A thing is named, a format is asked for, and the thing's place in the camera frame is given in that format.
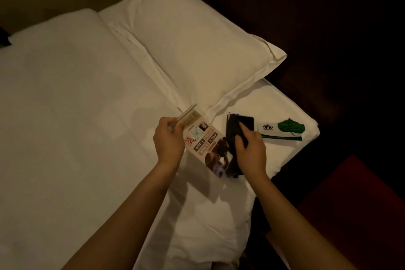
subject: leaf graphic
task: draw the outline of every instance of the leaf graphic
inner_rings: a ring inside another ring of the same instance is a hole
[[[291,132],[291,133],[295,132],[296,134],[302,134],[305,131],[305,125],[293,121],[290,118],[288,120],[278,123],[277,127],[282,132]]]

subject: forearm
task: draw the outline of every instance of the forearm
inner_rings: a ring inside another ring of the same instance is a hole
[[[268,177],[250,181],[291,269],[355,269],[281,194]]]
[[[63,270],[132,269],[175,173],[158,163]]]

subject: green stripe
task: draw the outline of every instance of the green stripe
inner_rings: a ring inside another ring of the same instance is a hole
[[[276,135],[262,135],[263,138],[302,141],[302,137],[277,137]]]

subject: red cloth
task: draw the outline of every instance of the red cloth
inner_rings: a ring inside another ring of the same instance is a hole
[[[348,157],[298,210],[358,269],[404,269],[405,202],[357,157]]]

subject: person's left hand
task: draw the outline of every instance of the person's left hand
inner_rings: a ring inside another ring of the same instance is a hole
[[[156,127],[153,141],[158,154],[158,162],[177,169],[184,154],[184,122],[176,124],[175,131],[170,132],[169,124],[177,118],[162,117]]]

